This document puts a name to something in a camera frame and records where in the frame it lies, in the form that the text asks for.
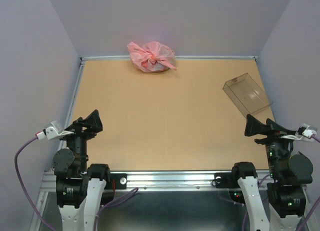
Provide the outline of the pink plastic bag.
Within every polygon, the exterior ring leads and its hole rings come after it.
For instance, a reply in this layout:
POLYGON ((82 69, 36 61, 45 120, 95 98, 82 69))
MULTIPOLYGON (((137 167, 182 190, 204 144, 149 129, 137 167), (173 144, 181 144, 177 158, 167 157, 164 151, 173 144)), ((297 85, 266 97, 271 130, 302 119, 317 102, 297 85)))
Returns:
POLYGON ((151 41, 142 46, 131 42, 127 45, 127 50, 133 66, 144 73, 159 73, 177 69, 175 52, 157 41, 151 41))

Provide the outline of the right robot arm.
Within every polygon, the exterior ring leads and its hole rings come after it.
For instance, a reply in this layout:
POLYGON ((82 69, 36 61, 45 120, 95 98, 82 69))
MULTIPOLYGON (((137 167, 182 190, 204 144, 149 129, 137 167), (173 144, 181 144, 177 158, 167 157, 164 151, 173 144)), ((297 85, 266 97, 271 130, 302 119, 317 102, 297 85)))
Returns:
POLYGON ((246 116, 244 135, 264 145, 267 155, 269 175, 273 182, 267 184, 270 216, 266 215, 259 192, 258 174, 251 162, 235 163, 230 180, 239 186, 252 231, 298 231, 307 219, 304 216, 306 196, 303 186, 313 181, 313 164, 301 152, 293 154, 293 142, 313 142, 317 138, 317 128, 303 123, 297 130, 289 130, 271 119, 260 122, 251 114, 246 116))

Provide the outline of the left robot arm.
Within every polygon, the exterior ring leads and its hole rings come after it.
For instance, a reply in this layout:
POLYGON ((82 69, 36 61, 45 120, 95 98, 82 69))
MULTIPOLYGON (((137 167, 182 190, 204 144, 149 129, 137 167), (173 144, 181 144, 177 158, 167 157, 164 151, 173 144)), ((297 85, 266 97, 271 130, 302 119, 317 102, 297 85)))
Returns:
POLYGON ((79 117, 60 135, 66 147, 53 157, 56 201, 64 231, 95 231, 104 189, 111 184, 108 164, 87 165, 87 142, 103 131, 98 110, 79 117))

